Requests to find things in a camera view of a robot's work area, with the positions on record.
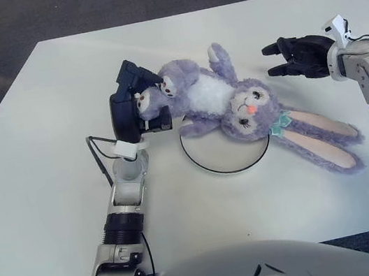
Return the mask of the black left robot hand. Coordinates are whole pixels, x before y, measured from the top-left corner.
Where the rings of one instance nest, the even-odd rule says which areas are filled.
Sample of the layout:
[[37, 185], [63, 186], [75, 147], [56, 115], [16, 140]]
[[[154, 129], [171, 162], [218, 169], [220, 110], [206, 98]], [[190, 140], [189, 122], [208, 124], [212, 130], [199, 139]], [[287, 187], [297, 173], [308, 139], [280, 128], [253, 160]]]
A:
[[144, 133], [167, 131], [173, 128], [169, 107], [160, 109], [156, 118], [148, 124], [137, 111], [135, 94], [141, 94], [148, 87], [155, 87], [162, 81], [155, 73], [124, 60], [116, 82], [117, 92], [110, 96], [111, 121], [116, 139], [128, 143], [139, 143]]

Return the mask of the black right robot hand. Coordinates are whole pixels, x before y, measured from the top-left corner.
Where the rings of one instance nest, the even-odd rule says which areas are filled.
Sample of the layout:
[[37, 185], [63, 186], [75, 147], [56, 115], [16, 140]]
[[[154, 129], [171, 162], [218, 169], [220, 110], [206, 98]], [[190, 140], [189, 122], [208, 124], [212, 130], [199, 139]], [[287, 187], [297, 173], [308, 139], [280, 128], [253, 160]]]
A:
[[306, 78], [323, 78], [330, 75], [327, 54], [334, 40], [325, 36], [307, 35], [303, 38], [278, 38], [261, 50], [264, 56], [281, 54], [285, 64], [268, 70], [271, 77], [298, 76]]

